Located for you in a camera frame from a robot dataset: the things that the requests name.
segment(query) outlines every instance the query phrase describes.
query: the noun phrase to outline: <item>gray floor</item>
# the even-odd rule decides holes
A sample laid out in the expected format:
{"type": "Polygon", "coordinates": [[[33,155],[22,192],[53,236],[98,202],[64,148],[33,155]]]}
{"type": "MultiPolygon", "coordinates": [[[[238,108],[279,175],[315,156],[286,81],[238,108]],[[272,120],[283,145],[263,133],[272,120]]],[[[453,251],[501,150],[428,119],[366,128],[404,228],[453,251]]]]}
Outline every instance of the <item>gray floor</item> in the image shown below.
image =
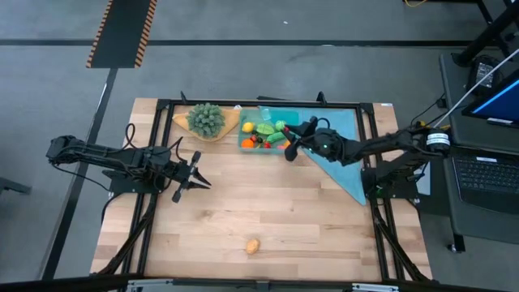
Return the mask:
{"type": "MultiPolygon", "coordinates": [[[[491,12],[503,9],[489,3],[491,12]]],[[[92,38],[105,1],[2,3],[0,38],[92,38]]],[[[470,40],[485,28],[470,4],[400,0],[162,0],[152,39],[470,40]]],[[[84,138],[107,70],[84,68],[88,47],[0,47],[0,176],[33,186],[0,196],[0,282],[39,277],[70,176],[45,161],[50,139],[84,138]]],[[[119,70],[97,142],[120,146],[136,97],[251,99],[258,95],[392,102],[399,125],[442,92],[445,49],[334,47],[148,47],[139,70],[119,70]]],[[[432,109],[425,119],[439,111],[432,109]]],[[[99,169],[88,176],[107,184],[99,169]]],[[[57,277],[88,274],[106,193],[86,182],[57,277]]],[[[444,283],[515,290],[519,246],[468,238],[454,255],[448,220],[424,216],[434,277],[444,283]]]]}

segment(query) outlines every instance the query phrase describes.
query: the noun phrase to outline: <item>table leg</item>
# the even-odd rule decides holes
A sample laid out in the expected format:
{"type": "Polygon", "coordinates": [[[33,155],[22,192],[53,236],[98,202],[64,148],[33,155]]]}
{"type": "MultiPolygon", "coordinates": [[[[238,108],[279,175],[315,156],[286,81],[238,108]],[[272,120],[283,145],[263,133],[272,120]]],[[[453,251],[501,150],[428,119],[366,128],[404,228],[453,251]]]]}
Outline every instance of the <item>table leg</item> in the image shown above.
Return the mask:
{"type": "Polygon", "coordinates": [[[454,253],[465,252],[465,240],[462,235],[453,234],[454,243],[447,245],[447,248],[454,253]]]}

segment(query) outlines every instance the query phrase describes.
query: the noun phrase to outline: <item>yellow lemon toy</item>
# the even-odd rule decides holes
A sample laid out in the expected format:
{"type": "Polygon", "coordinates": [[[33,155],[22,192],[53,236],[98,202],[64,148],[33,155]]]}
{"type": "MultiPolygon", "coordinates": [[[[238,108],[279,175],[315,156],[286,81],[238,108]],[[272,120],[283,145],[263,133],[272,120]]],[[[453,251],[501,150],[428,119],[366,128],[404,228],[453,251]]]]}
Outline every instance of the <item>yellow lemon toy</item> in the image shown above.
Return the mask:
{"type": "Polygon", "coordinates": [[[246,133],[251,133],[252,130],[254,130],[254,123],[252,122],[246,122],[242,126],[242,131],[246,133]]]}

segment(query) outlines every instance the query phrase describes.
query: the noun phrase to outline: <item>teal towel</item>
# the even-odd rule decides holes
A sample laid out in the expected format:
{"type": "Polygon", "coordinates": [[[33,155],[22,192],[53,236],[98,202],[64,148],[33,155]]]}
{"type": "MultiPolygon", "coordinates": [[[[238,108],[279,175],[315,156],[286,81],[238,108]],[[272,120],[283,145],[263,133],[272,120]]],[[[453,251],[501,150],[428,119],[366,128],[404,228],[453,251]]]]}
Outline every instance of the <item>teal towel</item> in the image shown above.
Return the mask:
{"type": "MultiPolygon", "coordinates": [[[[312,116],[317,118],[327,118],[330,121],[330,128],[336,130],[339,135],[348,140],[356,140],[357,132],[355,130],[355,112],[351,109],[305,109],[305,108],[283,108],[284,110],[293,110],[299,113],[300,122],[308,122],[312,116]]],[[[318,127],[326,127],[326,122],[321,121],[318,127]]],[[[330,162],[317,154],[311,153],[304,149],[304,152],[317,163],[330,177],[333,178],[342,188],[344,188],[351,196],[354,197],[361,205],[366,205],[366,197],[362,189],[360,178],[360,162],[351,165],[342,166],[339,162],[330,162]]]]}

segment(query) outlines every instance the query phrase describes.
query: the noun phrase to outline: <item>wooden table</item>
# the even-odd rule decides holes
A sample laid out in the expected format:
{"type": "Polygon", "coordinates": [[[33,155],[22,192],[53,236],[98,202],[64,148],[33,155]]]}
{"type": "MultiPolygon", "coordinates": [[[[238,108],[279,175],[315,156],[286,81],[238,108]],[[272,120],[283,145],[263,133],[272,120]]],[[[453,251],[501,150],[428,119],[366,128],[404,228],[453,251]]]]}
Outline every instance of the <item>wooden table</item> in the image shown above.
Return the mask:
{"type": "MultiPolygon", "coordinates": [[[[130,122],[136,126],[138,147],[148,144],[156,103],[157,99],[135,100],[130,122]]],[[[380,135],[395,131],[392,105],[374,104],[374,108],[380,135]]],[[[175,106],[175,113],[189,109],[175,106]]],[[[216,143],[202,142],[176,124],[170,133],[169,144],[184,136],[182,157],[202,152],[199,171],[212,189],[186,191],[174,204],[171,197],[177,184],[173,182],[160,195],[146,276],[381,280],[369,206],[357,203],[302,152],[292,163],[283,156],[242,153],[237,147],[238,127],[216,143]],[[244,249],[252,238],[258,238],[261,246],[248,255],[244,249]]],[[[386,153],[384,159],[396,155],[386,153]]],[[[93,272],[104,268],[126,240],[135,198],[136,194],[121,195],[106,210],[93,272]]],[[[422,273],[431,277],[416,210],[405,200],[392,200],[392,210],[400,244],[422,273]]],[[[131,271],[136,270],[139,250],[137,243],[131,271]]],[[[394,276],[387,243],[385,251],[394,276]]]]}

